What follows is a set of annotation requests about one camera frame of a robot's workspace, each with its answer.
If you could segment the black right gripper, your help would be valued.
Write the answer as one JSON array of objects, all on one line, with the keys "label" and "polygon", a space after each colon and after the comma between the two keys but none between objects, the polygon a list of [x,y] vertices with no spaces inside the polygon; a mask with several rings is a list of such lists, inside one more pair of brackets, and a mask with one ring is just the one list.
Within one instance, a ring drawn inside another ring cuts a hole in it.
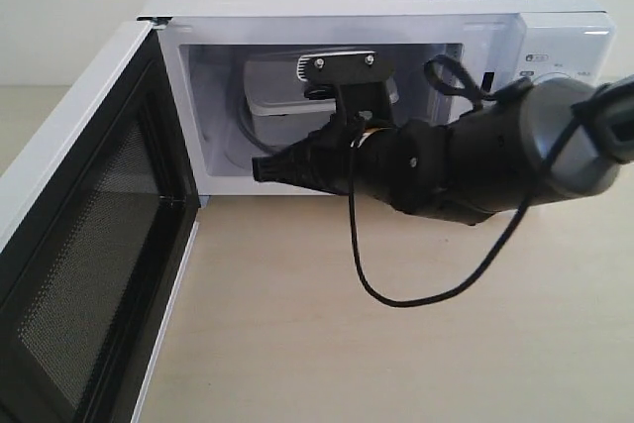
[{"label": "black right gripper", "polygon": [[336,148],[316,147],[309,157],[288,147],[252,158],[252,174],[259,183],[355,191],[405,215],[474,226],[494,214],[469,200],[452,177],[450,139],[446,127],[420,120],[402,127],[376,124],[358,141],[349,131]]}]

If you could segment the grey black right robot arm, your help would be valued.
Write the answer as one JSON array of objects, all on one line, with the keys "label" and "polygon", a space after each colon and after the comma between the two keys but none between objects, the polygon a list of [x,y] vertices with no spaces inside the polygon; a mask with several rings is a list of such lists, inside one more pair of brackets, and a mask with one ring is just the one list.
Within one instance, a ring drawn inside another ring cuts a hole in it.
[{"label": "grey black right robot arm", "polygon": [[445,125],[397,125],[382,106],[341,104],[324,127],[252,165],[258,182],[476,225],[598,195],[632,160],[632,81],[595,88],[556,77],[511,83]]}]

